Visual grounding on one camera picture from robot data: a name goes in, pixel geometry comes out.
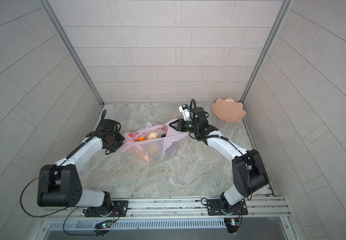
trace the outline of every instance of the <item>gray wall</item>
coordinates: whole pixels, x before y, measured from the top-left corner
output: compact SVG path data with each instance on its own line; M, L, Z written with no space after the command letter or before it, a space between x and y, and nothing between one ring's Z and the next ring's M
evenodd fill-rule
M282 4L49 2L104 102L239 101Z
M0 239L24 237L22 189L82 141L99 109L37 0L0 0ZM36 214L31 187L24 204Z
M292 3L244 108L301 235L346 239L346 1Z

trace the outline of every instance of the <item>metal frame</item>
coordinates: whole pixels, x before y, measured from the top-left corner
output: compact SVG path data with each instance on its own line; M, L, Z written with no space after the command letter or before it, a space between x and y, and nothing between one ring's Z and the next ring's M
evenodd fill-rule
M265 45L262 49L261 55L258 58L258 61L254 67L252 75L250 76L250 79L247 83L246 89L242 94L242 98L240 101L241 103L245 102L247 94L249 93L250 89L252 88L252 84L253 84L254 80L256 79L257 74L259 73L259 71L262 67L263 61L265 60L265 57L267 56L271 45L274 42L275 36L277 36L277 33L280 30L282 22L285 19L286 14L290 9L291 2L292 2L292 0L284 0L282 5L281 5L280 11L278 12L278 15L274 21L273 27L271 28L269 36L266 39L266 42L265 42Z
M113 200L129 201L127 216L120 217L111 230L124 229L172 229L172 228L225 228L223 218L228 216L209 216L207 207L201 204L202 197L154 197L154 198L126 198ZM208 196L207 199L217 199L218 196ZM269 195L253 195L246 201L248 214L243 217L281 217L288 239L295 239L291 231L288 218L290 210L284 197ZM40 218L33 228L31 239L42 240L47 231L62 231L62 224L74 208L65 209L48 217ZM58 209L46 209L44 214ZM106 218L85 218L83 208L75 210L65 222L65 229L73 234L93 234L92 228L76 228L78 221L87 221L93 227L96 221L110 220Z
M89 74L86 72L86 69L84 65L82 64L79 56L77 55L74 47L72 46L72 43L70 42L68 36L66 35L64 29L62 28L59 20L57 19L51 5L49 4L48 0L39 0L41 7L43 8L46 16L48 17L49 21L51 22L53 28L55 29L57 35L60 37L62 43L64 44L66 50L69 52L70 57L72 58L73 62L75 63L77 69L81 73L81 76L84 78L86 83L88 84L89 88L93 91L94 95L96 96L97 100L101 104L101 107L103 106L103 100L100 97L100 94L98 93L97 89L94 87L92 80L89 77Z

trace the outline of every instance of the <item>pink plastic bag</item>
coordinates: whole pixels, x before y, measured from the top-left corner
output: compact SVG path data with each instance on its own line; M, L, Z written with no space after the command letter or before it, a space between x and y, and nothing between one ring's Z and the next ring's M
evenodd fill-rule
M123 134L125 141L119 150L122 152L129 151L145 162L161 161L163 158L173 156L177 149L176 142L189 134L188 132L177 132L169 127L169 123L175 120L173 119L165 124L155 126L151 126L151 123L147 122L147 127L144 129L140 129L137 132L126 132ZM158 138L135 141L138 137L147 136L152 132L157 132Z

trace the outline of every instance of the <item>gray stone surface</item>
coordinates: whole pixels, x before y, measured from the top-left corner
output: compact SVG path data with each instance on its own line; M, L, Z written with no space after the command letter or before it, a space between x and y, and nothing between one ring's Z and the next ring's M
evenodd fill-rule
M105 118L121 123L120 133L163 124L181 118L181 103L106 104ZM214 115L212 103L198 103L209 113L209 123L217 127L237 145L252 149L243 122L225 122ZM110 192L113 198L122 197L181 197L219 195L232 185L230 162L212 147L191 139L178 142L174 156L160 162L146 163L129 152L117 151L105 155L98 151L80 171L85 189ZM267 187L256 193L271 193Z

